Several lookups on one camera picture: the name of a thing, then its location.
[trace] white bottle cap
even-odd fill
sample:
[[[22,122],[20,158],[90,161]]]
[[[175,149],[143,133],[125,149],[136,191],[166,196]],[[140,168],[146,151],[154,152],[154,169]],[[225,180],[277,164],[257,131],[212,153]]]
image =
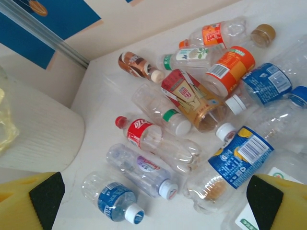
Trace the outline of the white bottle cap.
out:
[[[246,110],[246,106],[236,94],[227,99],[225,103],[228,105],[234,115],[238,115],[242,111]]]
[[[173,115],[168,122],[168,128],[178,137],[188,134],[192,128],[192,123],[182,114]]]
[[[227,135],[231,132],[236,131],[236,128],[233,127],[233,125],[229,122],[221,125],[217,131],[216,131],[216,136],[221,139],[222,141],[225,141],[225,138],[227,137]]]
[[[165,78],[165,74],[160,70],[154,70],[151,74],[151,79],[155,83],[160,83]]]
[[[178,185],[167,179],[163,181],[159,188],[159,194],[166,200],[171,200],[174,198],[178,191]]]
[[[144,217],[144,210],[137,204],[130,205],[125,212],[125,219],[131,224],[139,224]]]

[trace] white table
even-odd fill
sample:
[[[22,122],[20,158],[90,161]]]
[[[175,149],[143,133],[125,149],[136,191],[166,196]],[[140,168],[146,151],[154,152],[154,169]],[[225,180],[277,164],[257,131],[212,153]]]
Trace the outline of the white table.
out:
[[[133,186],[139,194],[139,204],[146,213],[143,222],[138,226],[126,221],[110,221],[81,194],[81,183],[87,174],[109,167],[105,160],[107,150],[119,142],[127,144],[121,130],[114,124],[116,117],[127,112],[140,112],[130,98],[145,80],[121,70],[118,66],[118,57],[123,51],[132,51],[155,63],[158,55],[173,53],[179,41],[185,39],[197,27],[245,15],[250,21],[248,32],[261,23],[269,23],[276,29],[276,39],[268,54],[263,56],[263,62],[268,61],[284,46],[294,42],[299,35],[307,33],[306,7],[305,0],[243,0],[93,60],[72,106],[72,109],[85,119],[84,142],[74,162],[62,173],[66,193],[53,229],[220,229],[225,213],[210,216],[199,214],[193,209],[193,202],[182,194],[177,195],[172,201],[153,199]],[[196,130],[187,138],[198,142],[209,154],[214,154],[222,144],[213,133],[201,134]],[[160,159],[155,159],[149,154],[146,156],[168,168]]]

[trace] brown bottle cap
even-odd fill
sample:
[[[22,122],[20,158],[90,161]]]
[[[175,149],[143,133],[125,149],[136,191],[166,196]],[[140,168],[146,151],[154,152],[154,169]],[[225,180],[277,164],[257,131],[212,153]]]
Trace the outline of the brown bottle cap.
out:
[[[275,29],[268,24],[261,24],[251,33],[253,41],[260,47],[268,47],[276,37]]]

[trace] blue bottle cap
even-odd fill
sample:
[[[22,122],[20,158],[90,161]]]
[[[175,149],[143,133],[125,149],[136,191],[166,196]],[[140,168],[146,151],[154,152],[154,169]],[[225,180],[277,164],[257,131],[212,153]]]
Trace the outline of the blue bottle cap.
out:
[[[305,108],[307,106],[307,87],[298,86],[289,95],[289,99],[295,104]]]

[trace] orange label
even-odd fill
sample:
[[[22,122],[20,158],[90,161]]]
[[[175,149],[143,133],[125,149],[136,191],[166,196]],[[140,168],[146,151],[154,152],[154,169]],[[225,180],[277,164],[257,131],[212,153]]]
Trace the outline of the orange label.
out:
[[[214,64],[207,74],[217,78],[230,93],[237,82],[255,67],[253,55],[240,46],[233,46]]]
[[[206,25],[202,28],[202,38],[205,46],[222,44],[226,47],[221,35],[221,23]]]

